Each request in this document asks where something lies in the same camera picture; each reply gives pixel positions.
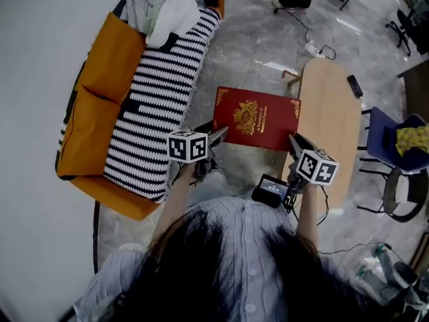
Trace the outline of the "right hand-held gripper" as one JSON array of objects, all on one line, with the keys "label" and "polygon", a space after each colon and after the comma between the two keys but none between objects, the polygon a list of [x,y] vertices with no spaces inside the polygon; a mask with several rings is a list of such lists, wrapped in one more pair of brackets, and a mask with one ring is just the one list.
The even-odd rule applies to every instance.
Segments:
[{"label": "right hand-held gripper", "polygon": [[289,139],[293,159],[288,175],[291,193],[301,193],[306,184],[330,186],[339,163],[299,133],[290,134]]}]

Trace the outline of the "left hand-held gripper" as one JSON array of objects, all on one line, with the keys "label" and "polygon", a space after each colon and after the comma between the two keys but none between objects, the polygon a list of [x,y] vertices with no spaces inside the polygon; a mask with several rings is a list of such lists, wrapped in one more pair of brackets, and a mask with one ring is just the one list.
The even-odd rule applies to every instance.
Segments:
[{"label": "left hand-held gripper", "polygon": [[223,142],[228,127],[211,131],[211,122],[194,130],[175,130],[167,135],[168,159],[181,164],[194,164],[194,178],[202,180],[215,165],[213,148]]}]

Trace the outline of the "red book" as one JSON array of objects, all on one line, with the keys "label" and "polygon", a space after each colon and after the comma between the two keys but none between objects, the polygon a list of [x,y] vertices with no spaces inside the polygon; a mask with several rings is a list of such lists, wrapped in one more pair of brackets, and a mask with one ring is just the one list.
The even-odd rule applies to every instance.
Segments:
[{"label": "red book", "polygon": [[244,89],[219,87],[212,130],[228,128],[225,141],[278,151],[289,151],[290,136],[298,129],[301,101]]}]

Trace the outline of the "person's left forearm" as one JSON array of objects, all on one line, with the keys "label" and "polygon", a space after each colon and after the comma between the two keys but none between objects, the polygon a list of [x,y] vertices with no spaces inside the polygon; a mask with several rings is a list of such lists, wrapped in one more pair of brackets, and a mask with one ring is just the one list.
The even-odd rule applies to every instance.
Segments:
[{"label": "person's left forearm", "polygon": [[170,195],[168,196],[164,208],[160,214],[157,225],[154,229],[151,242],[156,240],[181,216],[186,210],[186,202],[190,193],[190,184],[194,181],[195,163],[185,165],[172,185]]}]

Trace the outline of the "light wooden oval table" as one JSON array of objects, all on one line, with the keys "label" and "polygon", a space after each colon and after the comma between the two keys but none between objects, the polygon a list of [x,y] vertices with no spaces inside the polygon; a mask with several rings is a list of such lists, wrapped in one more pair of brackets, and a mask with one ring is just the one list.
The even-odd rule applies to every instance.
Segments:
[{"label": "light wooden oval table", "polygon": [[353,173],[359,130],[361,100],[356,98],[348,81],[349,73],[326,58],[307,62],[302,74],[293,81],[300,83],[301,100],[298,133],[308,138],[339,163],[333,183],[318,189],[318,212],[338,209],[346,199]]}]

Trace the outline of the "person's legs in jeans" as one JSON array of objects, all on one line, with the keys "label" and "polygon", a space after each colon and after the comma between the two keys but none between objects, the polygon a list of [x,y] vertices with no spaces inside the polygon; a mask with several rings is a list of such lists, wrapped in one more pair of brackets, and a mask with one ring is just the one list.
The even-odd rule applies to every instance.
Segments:
[{"label": "person's legs in jeans", "polygon": [[244,184],[243,187],[231,186],[222,170],[213,170],[205,176],[202,182],[196,183],[192,188],[187,199],[187,206],[221,197],[249,197],[255,184],[249,182],[244,182]]}]

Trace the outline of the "black screen device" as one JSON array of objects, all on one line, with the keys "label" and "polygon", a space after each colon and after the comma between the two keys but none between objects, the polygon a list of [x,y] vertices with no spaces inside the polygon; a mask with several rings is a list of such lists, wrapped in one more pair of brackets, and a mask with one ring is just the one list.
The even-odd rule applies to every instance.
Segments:
[{"label": "black screen device", "polygon": [[268,174],[262,175],[259,184],[251,193],[251,198],[274,209],[280,206],[287,211],[292,209],[289,184]]}]

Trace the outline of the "white power strip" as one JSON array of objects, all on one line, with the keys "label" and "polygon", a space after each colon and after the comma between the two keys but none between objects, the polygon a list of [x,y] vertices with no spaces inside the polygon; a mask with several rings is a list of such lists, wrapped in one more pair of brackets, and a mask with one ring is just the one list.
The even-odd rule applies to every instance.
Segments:
[{"label": "white power strip", "polygon": [[314,40],[310,40],[309,42],[307,42],[304,46],[305,51],[307,51],[307,53],[309,53],[309,55],[311,55],[314,58],[325,58],[325,54],[323,53],[322,50],[318,49],[315,45],[314,45]]}]

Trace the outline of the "black wicker chair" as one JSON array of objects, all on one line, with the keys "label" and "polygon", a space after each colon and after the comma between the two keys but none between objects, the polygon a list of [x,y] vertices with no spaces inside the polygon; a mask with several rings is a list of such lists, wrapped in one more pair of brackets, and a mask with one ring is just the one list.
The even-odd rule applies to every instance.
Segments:
[{"label": "black wicker chair", "polygon": [[[358,205],[357,208],[359,210],[367,211],[372,214],[386,214],[398,223],[407,223],[415,218],[424,208],[426,197],[429,195],[429,173],[426,169],[412,174],[404,174],[400,168],[393,168],[390,173],[364,169],[360,169],[359,171],[367,174],[379,175],[385,180],[380,208],[374,210]],[[395,186],[400,175],[409,177],[410,192],[408,194],[408,199],[415,204],[405,215],[398,215],[395,212],[397,207],[394,200]]]}]

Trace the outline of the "white seat cushion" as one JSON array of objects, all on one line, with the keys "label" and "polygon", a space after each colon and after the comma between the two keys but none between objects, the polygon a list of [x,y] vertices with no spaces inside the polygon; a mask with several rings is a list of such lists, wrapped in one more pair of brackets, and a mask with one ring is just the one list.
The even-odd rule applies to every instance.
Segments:
[{"label": "white seat cushion", "polygon": [[400,175],[395,186],[396,211],[410,210],[415,204],[408,199],[410,192],[410,181],[408,176]]}]

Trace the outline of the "yellow patterned cloth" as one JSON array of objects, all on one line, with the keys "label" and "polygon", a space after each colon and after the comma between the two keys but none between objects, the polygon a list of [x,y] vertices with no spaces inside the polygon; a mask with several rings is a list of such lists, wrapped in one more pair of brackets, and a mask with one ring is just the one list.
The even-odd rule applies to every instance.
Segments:
[{"label": "yellow patterned cloth", "polygon": [[395,147],[400,156],[412,148],[429,154],[429,124],[397,129]]}]

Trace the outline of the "white towel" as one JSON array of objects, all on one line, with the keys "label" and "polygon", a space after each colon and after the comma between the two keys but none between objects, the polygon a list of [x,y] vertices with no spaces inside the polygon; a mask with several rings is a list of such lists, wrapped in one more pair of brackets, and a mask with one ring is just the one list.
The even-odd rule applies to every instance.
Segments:
[{"label": "white towel", "polygon": [[182,37],[199,21],[200,11],[196,0],[165,0],[161,6],[153,32],[146,36],[148,46],[160,48],[170,34]]}]

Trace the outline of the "brown desk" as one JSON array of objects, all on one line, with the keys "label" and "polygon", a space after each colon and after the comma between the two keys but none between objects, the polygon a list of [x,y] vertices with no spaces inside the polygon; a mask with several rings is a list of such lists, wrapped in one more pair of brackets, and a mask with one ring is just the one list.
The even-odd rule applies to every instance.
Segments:
[{"label": "brown desk", "polygon": [[429,123],[429,59],[397,75],[404,80],[406,113]]}]

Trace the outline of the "green cloth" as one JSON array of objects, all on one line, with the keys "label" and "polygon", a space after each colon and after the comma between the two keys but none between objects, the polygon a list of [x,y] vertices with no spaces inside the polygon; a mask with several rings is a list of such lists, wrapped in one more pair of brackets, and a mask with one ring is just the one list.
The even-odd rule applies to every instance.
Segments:
[{"label": "green cloth", "polygon": [[146,36],[153,32],[162,4],[150,3],[148,0],[135,2],[135,25],[139,32]]}]

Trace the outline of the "black office chair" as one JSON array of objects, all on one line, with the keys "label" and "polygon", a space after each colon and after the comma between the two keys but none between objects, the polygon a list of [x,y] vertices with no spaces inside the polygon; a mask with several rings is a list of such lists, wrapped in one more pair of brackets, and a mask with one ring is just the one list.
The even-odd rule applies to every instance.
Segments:
[{"label": "black office chair", "polygon": [[419,0],[406,15],[401,9],[397,11],[399,25],[395,21],[385,24],[398,35],[397,48],[402,44],[411,56],[409,40],[413,41],[419,54],[429,53],[429,0]]}]

